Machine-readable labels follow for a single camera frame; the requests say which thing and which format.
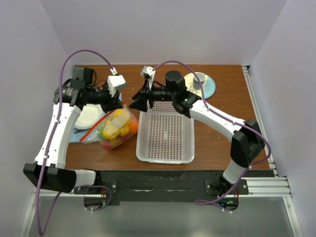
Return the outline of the clear zip top bag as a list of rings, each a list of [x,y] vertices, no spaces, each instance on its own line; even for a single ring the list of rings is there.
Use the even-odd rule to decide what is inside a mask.
[[[121,109],[110,111],[100,118],[81,138],[84,144],[98,142],[109,151],[138,132],[139,121],[129,110],[126,103]]]

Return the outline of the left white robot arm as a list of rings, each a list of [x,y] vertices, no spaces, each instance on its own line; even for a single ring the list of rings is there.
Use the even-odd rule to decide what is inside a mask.
[[[66,153],[74,125],[87,104],[100,105],[103,112],[121,109],[120,90],[126,87],[122,75],[114,69],[102,88],[93,87],[96,72],[74,67],[72,78],[54,92],[53,114],[43,145],[33,163],[24,165],[23,173],[37,188],[69,193],[84,187],[92,194],[102,189],[97,171],[67,170]]]

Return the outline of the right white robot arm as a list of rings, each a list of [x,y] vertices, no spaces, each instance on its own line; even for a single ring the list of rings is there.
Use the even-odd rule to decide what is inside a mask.
[[[132,97],[131,109],[147,112],[155,102],[171,102],[175,111],[189,119],[200,121],[224,135],[231,142],[231,162],[212,183],[217,194],[231,194],[237,189],[237,180],[264,149],[259,124],[254,119],[244,121],[232,117],[190,92],[179,71],[165,74],[165,85],[154,86],[153,68],[145,66],[140,73],[145,79],[141,89]]]

